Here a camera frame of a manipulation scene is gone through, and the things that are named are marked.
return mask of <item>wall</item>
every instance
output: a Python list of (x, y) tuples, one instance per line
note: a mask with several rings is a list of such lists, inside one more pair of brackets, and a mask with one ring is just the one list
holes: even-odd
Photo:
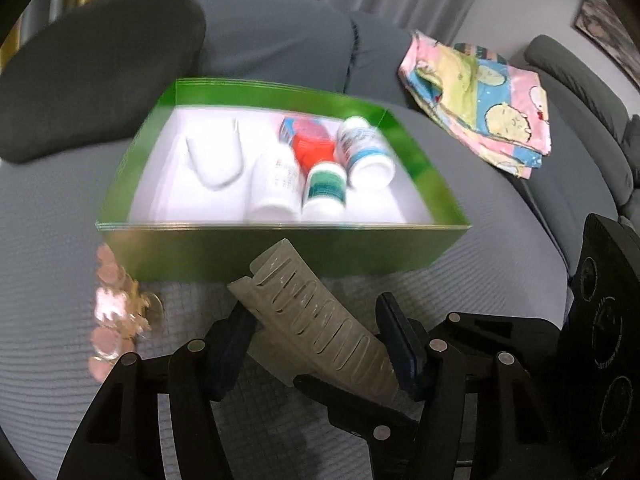
[(508, 59), (539, 34), (555, 38), (583, 60), (622, 99), (629, 114), (640, 114), (640, 92), (622, 70), (572, 25), (582, 0), (475, 0), (456, 41), (479, 44)]

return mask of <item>white bottle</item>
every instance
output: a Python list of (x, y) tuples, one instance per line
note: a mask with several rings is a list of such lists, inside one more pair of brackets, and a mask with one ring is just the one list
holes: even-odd
[(362, 117), (349, 117), (338, 128), (338, 154), (353, 189), (379, 191), (391, 184), (396, 174), (391, 153), (380, 131)]
[(303, 222), (339, 222), (344, 219), (347, 173), (336, 162), (320, 162), (306, 177)]
[(193, 169), (205, 187), (221, 189), (242, 173), (244, 158), (236, 119), (204, 121), (187, 131), (187, 150)]
[(300, 221), (300, 165), (288, 144), (269, 146), (255, 161), (246, 209), (249, 222)]

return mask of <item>green box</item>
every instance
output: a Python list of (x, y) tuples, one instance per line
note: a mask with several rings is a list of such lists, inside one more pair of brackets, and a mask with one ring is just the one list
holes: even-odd
[[(130, 222), (129, 211), (156, 140), (174, 108), (183, 105), (270, 108), (336, 119), (362, 116), (395, 150), (433, 223), (309, 227)], [(244, 276), (258, 254), (283, 238), (320, 276), (418, 269), (431, 264), (469, 228), (443, 177), (389, 110), (343, 94), (220, 78), (180, 79), (165, 92), (122, 159), (96, 225), (134, 278), (182, 282), (228, 282)]]

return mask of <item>folded blanket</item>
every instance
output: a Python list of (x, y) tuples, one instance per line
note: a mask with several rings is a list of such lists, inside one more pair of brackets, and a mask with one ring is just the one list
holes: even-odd
[(467, 56), (414, 32), (399, 69), (418, 105), (483, 160), (529, 178), (551, 151), (535, 72)]

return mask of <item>sofa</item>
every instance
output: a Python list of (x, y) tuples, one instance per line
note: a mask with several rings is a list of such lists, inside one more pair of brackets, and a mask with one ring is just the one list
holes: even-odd
[[(427, 329), (451, 310), (562, 325), (586, 215), (617, 219), (635, 191), (626, 180), (631, 170), (618, 168), (626, 163), (616, 140), (622, 132), (622, 142), (630, 122), (626, 110), (612, 92), (606, 92), (610, 102), (592, 102), (593, 88), (571, 88), (569, 76), (563, 80), (544, 65), (549, 54), (541, 43), (560, 48), (553, 40), (537, 38), (527, 51), (527, 66), (541, 74), (550, 99), (552, 155), (528, 182), (514, 181), (417, 110), (397, 77), (408, 31), (314, 0), (193, 1), (204, 12), (206, 32), (184, 75), (295, 84), (388, 104), (470, 219), (468, 233), (427, 269), (325, 280), (365, 326), (376, 331), (374, 300), (387, 290)], [(608, 152), (591, 137), (595, 130)], [(99, 386), (86, 368), (100, 244), (94, 222), (130, 143), (130, 133), (122, 136), (129, 138), (0, 164), (0, 426), (38, 480), (56, 477)], [(614, 171), (607, 172), (609, 165)], [(633, 221), (638, 213), (629, 215)], [(160, 296), (166, 312), (164, 333), (138, 345), (144, 358), (203, 336), (234, 305), (224, 283), (143, 285)], [(178, 478), (166, 398), (160, 407), (167, 478)], [(369, 474), (363, 441), (333, 428), (324, 408), (250, 358), (213, 410), (237, 479)]]

